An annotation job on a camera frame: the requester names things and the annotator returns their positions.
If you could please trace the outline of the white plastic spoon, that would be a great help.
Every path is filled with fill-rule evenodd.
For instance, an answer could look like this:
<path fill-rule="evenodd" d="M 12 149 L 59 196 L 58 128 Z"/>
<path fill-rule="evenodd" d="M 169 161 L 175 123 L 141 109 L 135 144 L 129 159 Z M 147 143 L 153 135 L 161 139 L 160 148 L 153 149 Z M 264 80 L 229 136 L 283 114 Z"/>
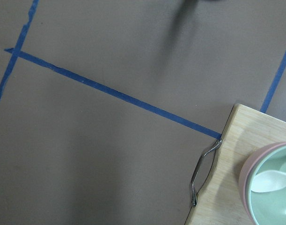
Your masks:
<path fill-rule="evenodd" d="M 251 191 L 267 193 L 286 188 L 286 172 L 267 170 L 255 175 L 251 182 Z"/>

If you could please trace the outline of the bamboo cutting board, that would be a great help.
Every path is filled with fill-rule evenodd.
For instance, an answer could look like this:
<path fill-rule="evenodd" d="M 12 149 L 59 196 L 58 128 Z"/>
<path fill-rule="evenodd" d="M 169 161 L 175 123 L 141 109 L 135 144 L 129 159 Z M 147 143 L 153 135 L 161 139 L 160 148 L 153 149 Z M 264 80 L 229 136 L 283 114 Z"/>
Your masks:
<path fill-rule="evenodd" d="M 257 149 L 286 142 L 286 122 L 235 104 L 222 133 L 209 175 L 200 189 L 187 225 L 251 225 L 239 194 L 239 174 Z"/>

